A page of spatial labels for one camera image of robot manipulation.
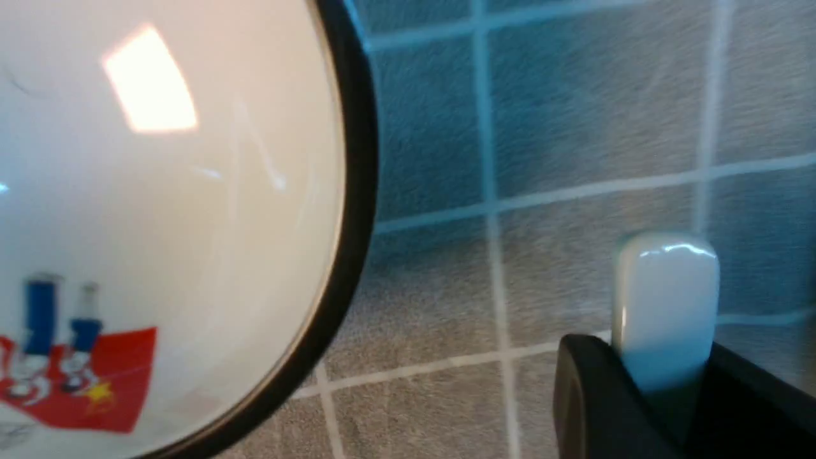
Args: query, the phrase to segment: cartoon print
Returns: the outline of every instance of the cartoon print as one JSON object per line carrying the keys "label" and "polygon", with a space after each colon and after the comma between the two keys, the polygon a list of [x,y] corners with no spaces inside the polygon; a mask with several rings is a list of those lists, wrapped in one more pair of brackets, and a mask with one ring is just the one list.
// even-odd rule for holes
{"label": "cartoon print", "polygon": [[82,286],[56,344],[62,279],[38,274],[25,283],[24,335],[0,336],[0,403],[59,429],[133,431],[147,397],[156,328],[104,334],[99,286]]}

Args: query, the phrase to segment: black bowl rim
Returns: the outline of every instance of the black bowl rim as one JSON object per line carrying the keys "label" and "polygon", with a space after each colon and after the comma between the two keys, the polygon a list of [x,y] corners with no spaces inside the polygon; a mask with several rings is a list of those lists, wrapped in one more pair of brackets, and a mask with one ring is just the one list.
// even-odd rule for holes
{"label": "black bowl rim", "polygon": [[312,0],[330,48],[342,105],[346,187],[337,253],[326,290],[289,358],[220,419],[144,459],[213,457],[266,421],[297,390],[335,337],[352,303],[374,227],[378,131],[368,59],[340,0]]}

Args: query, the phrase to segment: gray tile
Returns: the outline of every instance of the gray tile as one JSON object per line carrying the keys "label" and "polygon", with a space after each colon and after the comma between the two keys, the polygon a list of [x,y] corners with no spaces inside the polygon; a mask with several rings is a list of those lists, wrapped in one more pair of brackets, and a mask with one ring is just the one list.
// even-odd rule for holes
{"label": "gray tile", "polygon": [[498,363],[333,393],[348,459],[507,456]]}
{"label": "gray tile", "polygon": [[438,25],[470,16],[469,0],[354,0],[370,34]]}
{"label": "gray tile", "polygon": [[374,239],[326,356],[331,379],[496,350],[484,221]]}
{"label": "gray tile", "polygon": [[816,397],[816,320],[785,327],[720,325],[715,340]]}
{"label": "gray tile", "polygon": [[481,201],[470,38],[373,55],[379,220]]}
{"label": "gray tile", "polygon": [[558,459],[558,442],[552,423],[557,362],[555,352],[515,362],[521,457],[524,459]]}
{"label": "gray tile", "polygon": [[569,1],[570,0],[487,0],[487,11],[500,12],[551,3],[567,3]]}
{"label": "gray tile", "polygon": [[709,239],[720,257],[720,312],[763,314],[816,300],[816,167],[720,179]]}
{"label": "gray tile", "polygon": [[719,163],[816,149],[816,3],[744,0],[723,85]]}
{"label": "gray tile", "polygon": [[694,166],[709,2],[651,2],[490,35],[499,192]]}
{"label": "gray tile", "polygon": [[687,230],[690,185],[604,194],[501,217],[508,315],[514,345],[608,329],[612,260],[633,231]]}
{"label": "gray tile", "polygon": [[317,384],[317,378],[314,376],[314,372],[310,372],[308,374],[308,376],[306,377],[306,379],[304,380],[304,383],[301,384],[300,387],[311,387],[311,386],[316,385],[316,384]]}
{"label": "gray tile", "polygon": [[320,397],[289,400],[219,459],[331,459]]}

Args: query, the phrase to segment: red flag print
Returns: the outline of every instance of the red flag print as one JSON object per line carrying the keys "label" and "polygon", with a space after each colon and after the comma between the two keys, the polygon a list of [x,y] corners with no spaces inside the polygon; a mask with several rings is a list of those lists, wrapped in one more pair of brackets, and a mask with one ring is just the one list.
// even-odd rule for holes
{"label": "red flag print", "polygon": [[[156,328],[147,328],[100,336],[91,360],[97,381],[80,393],[60,389],[65,379],[60,371],[65,346],[56,345],[45,375],[51,383],[49,395],[31,405],[26,405],[25,399],[9,397],[7,390],[13,380],[6,371],[6,379],[0,381],[2,403],[56,429],[131,433],[147,398],[156,335]],[[5,350],[1,364],[10,369],[16,345],[0,336],[0,346]]]}

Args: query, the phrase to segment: white grout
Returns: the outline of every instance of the white grout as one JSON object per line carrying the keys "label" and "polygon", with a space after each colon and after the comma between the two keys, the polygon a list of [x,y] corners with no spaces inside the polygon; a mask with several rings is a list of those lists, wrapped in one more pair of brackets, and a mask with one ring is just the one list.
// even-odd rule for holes
{"label": "white grout", "polygon": [[378,223],[375,228],[376,234],[391,233],[393,231],[408,230],[417,226],[436,225],[447,221],[464,220],[466,218],[483,216],[486,214],[484,204],[473,204],[472,206],[457,207],[439,212],[428,212],[417,216],[397,218],[394,220]]}
{"label": "white grout", "polygon": [[788,158],[760,159],[743,163],[723,164],[721,166],[712,167],[709,176],[711,179],[719,179],[722,177],[741,176],[743,174],[754,174],[757,172],[797,169],[799,167],[813,166],[814,164],[816,164],[816,152],[800,154]]}
{"label": "white grout", "polygon": [[753,325],[762,327],[784,327],[804,322],[816,316],[816,308],[803,308],[780,314],[721,314],[717,325]]}
{"label": "white grout", "polygon": [[[717,325],[747,325],[756,327],[786,327],[802,323],[806,320],[816,318],[816,307],[806,307],[798,310],[793,310],[786,313],[779,314],[721,314],[717,317]],[[604,341],[609,341],[610,330],[603,330],[593,333]],[[480,365],[483,363],[501,362],[503,359],[510,363],[516,359],[530,357],[533,355],[546,354],[547,352],[558,351],[559,341],[550,341],[537,345],[530,345],[525,347],[511,348],[506,352],[485,352],[481,354],[460,355],[458,357],[450,357],[448,359],[437,360],[435,362],[421,363],[419,365],[411,365],[409,367],[394,368],[384,372],[369,373],[355,377],[347,377],[336,381],[326,381],[326,369],[322,363],[316,368],[315,374],[317,376],[317,385],[304,387],[292,395],[292,399],[304,399],[320,395],[323,399],[328,397],[330,408],[326,409],[326,401],[324,403],[324,412],[326,412],[326,424],[329,425],[329,415],[334,416],[334,404],[331,402],[330,393],[335,390],[348,389],[366,384],[375,384],[380,382],[387,382],[397,378],[414,377],[418,375],[440,372],[443,370],[450,370],[452,368],[467,367],[471,365]],[[334,418],[334,431],[338,432],[336,417]]]}
{"label": "white grout", "polygon": [[500,356],[498,352],[485,352],[483,354],[460,355],[458,357],[437,360],[436,362],[422,363],[420,365],[411,365],[409,367],[394,368],[393,370],[369,373],[357,377],[347,377],[341,380],[332,381],[331,383],[329,383],[329,388],[331,390],[341,390],[363,384],[386,382],[391,381],[392,379],[402,377],[413,377],[427,373],[439,372],[451,368],[467,367],[470,365],[478,365],[481,363],[498,362],[499,360]]}
{"label": "white grout", "polygon": [[621,191],[638,191],[642,189],[663,188],[667,186],[685,185],[697,181],[700,175],[697,171],[680,172],[665,176],[639,177],[622,180],[609,180],[572,188],[556,189],[542,193],[527,194],[515,198],[507,198],[499,203],[499,211],[523,209],[541,206],[544,204],[568,201],[571,199],[587,198],[599,194],[617,193]]}
{"label": "white grout", "polygon": [[370,37],[366,47],[368,51],[382,51],[399,47],[417,46],[424,43],[444,40],[446,38],[467,37],[477,29],[490,31],[514,25],[540,22],[557,17],[574,16],[610,8],[638,5],[649,1],[651,0],[578,0],[517,8],[489,15],[484,14],[482,10],[479,21],[468,18],[445,24],[425,25],[415,29],[382,33]]}
{"label": "white grout", "polygon": [[317,379],[317,392],[320,394],[320,401],[323,405],[323,416],[326,418],[331,454],[334,459],[345,459],[343,440],[340,437],[340,427],[335,412],[335,401],[331,398],[329,376],[326,374],[326,365],[322,361],[314,368],[314,376]]}
{"label": "white grout", "polygon": [[697,168],[702,180],[697,184],[694,197],[694,232],[706,234],[711,201],[711,181],[708,171],[716,154],[717,135],[720,126],[720,105],[723,77],[728,60],[728,43],[731,35],[731,19],[734,15],[733,0],[717,0],[713,4],[712,34],[708,43],[706,61],[706,90],[703,112],[700,116],[700,138],[697,148]]}
{"label": "white grout", "polygon": [[[743,163],[722,164],[711,166],[707,171],[689,171],[665,176],[651,176],[633,179],[609,180],[571,188],[556,189],[542,193],[527,194],[515,198],[506,198],[494,204],[496,212],[523,209],[558,203],[570,199],[588,198],[599,194],[619,193],[622,191],[638,191],[668,186],[686,185],[700,180],[715,180],[730,176],[741,176],[759,172],[783,171],[816,165],[816,152],[791,156],[787,158],[761,159]],[[416,216],[408,216],[398,220],[383,221],[377,224],[376,233],[384,234],[398,230],[409,230],[420,226],[436,223],[462,220],[489,212],[489,206],[474,204],[466,207],[456,207],[444,211],[429,212]]]}
{"label": "white grout", "polygon": [[467,37],[475,29],[470,19],[457,20],[440,25],[427,25],[418,29],[401,30],[370,37],[368,51],[382,51],[399,47],[411,47],[446,38]]}
{"label": "white grout", "polygon": [[516,375],[512,365],[510,334],[508,330],[507,293],[504,288],[504,267],[502,262],[501,228],[496,193],[496,168],[494,164],[493,105],[490,96],[490,49],[485,27],[486,0],[472,0],[474,92],[476,94],[479,122],[479,145],[481,151],[481,183],[485,196],[487,253],[490,261],[490,284],[496,320],[496,337],[499,343],[504,414],[508,433],[508,457],[521,457],[521,429],[518,425],[516,399]]}
{"label": "white grout", "polygon": [[651,0],[574,0],[572,2],[552,2],[540,6],[517,8],[494,13],[485,18],[487,29],[501,29],[541,22],[564,16],[576,16],[611,8],[640,5]]}

